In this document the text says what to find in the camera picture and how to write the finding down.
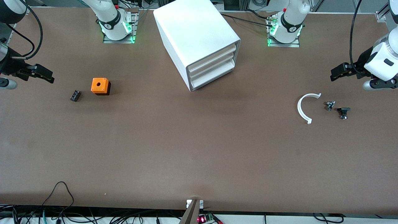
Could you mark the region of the white curved plastic piece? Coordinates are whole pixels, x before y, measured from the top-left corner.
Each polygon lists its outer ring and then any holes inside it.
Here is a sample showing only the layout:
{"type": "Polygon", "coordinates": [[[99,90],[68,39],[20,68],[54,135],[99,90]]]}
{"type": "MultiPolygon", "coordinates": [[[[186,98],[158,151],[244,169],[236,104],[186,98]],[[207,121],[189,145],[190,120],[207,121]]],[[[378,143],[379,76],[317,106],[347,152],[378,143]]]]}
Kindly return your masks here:
{"type": "Polygon", "coordinates": [[[298,100],[298,103],[297,103],[297,110],[298,110],[298,113],[299,113],[299,115],[307,122],[307,124],[311,124],[312,123],[312,119],[310,118],[310,117],[308,117],[305,113],[304,113],[304,111],[303,111],[303,109],[302,109],[302,101],[303,101],[303,99],[304,98],[307,98],[307,97],[312,97],[312,98],[320,98],[320,96],[322,95],[322,93],[318,93],[318,94],[315,94],[315,93],[308,93],[308,94],[306,94],[306,95],[303,95],[299,100],[298,100]]]}

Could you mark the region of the circuit board with red light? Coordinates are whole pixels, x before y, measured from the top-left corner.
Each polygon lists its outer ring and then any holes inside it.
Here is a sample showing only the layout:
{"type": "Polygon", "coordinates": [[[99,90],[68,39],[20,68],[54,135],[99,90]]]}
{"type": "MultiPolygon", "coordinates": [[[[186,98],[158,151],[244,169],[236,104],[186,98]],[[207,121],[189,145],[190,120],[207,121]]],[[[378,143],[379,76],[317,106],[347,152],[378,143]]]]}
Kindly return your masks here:
{"type": "Polygon", "coordinates": [[[197,218],[197,224],[224,224],[213,213],[201,214],[197,218]]]}

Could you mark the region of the small black bracket part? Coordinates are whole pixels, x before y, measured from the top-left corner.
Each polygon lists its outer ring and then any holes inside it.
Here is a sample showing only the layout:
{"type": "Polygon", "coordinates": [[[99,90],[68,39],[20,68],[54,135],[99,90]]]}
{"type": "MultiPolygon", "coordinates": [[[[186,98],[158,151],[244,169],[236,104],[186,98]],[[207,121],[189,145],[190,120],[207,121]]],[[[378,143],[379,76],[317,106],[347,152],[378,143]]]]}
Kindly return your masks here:
{"type": "Polygon", "coordinates": [[[337,111],[339,112],[340,119],[346,120],[347,119],[347,112],[350,111],[351,108],[349,107],[340,107],[337,108],[337,111]]]}

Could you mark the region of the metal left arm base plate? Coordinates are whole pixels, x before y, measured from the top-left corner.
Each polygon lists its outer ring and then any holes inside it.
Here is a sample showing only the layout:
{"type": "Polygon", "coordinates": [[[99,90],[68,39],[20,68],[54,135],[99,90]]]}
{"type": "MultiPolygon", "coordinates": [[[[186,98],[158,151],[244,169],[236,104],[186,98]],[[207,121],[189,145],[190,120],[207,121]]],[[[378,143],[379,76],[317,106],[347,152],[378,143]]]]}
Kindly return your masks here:
{"type": "Polygon", "coordinates": [[[284,27],[281,23],[282,12],[278,12],[267,18],[267,44],[269,47],[300,47],[299,35],[303,28],[300,26],[284,27]]]}

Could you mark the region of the orange button enclosure box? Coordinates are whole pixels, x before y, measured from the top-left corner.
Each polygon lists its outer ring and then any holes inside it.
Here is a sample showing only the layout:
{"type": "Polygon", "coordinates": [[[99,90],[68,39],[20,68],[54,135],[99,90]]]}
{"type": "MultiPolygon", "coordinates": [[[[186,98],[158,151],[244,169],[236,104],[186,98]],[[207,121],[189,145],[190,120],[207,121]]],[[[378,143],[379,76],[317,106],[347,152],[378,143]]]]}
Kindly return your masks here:
{"type": "Polygon", "coordinates": [[[107,78],[93,78],[90,89],[91,92],[97,96],[109,96],[111,90],[111,82],[107,78]]]}

